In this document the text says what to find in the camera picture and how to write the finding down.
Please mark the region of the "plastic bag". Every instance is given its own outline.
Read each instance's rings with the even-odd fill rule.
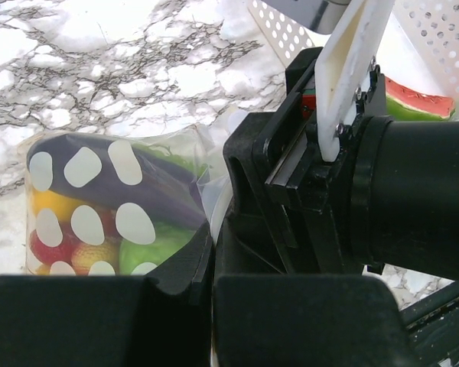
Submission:
[[[32,274],[147,274],[208,220],[217,240],[233,196],[223,145],[246,112],[211,126],[127,139],[55,132],[26,159]]]

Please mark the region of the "toy watermelon slice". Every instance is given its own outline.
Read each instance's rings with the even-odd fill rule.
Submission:
[[[450,97],[429,96],[386,77],[386,106],[398,121],[445,121],[455,112]]]

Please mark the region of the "black plastic housing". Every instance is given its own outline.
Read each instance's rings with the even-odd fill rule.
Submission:
[[[0,277],[0,367],[208,367],[209,226],[145,277]]]
[[[227,276],[216,283],[220,367],[420,367],[387,286],[357,275]]]

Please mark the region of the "perforated panel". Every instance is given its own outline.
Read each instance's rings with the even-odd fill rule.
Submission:
[[[459,0],[399,0],[393,11],[444,93],[459,102]]]
[[[282,63],[287,66],[304,48],[313,47],[308,30],[260,0],[249,0],[250,13]]]

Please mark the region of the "marble surface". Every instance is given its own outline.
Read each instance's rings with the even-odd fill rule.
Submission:
[[[0,0],[0,274],[24,272],[24,141],[152,136],[273,111],[284,67],[241,0]],[[400,307],[448,282],[388,267]]]

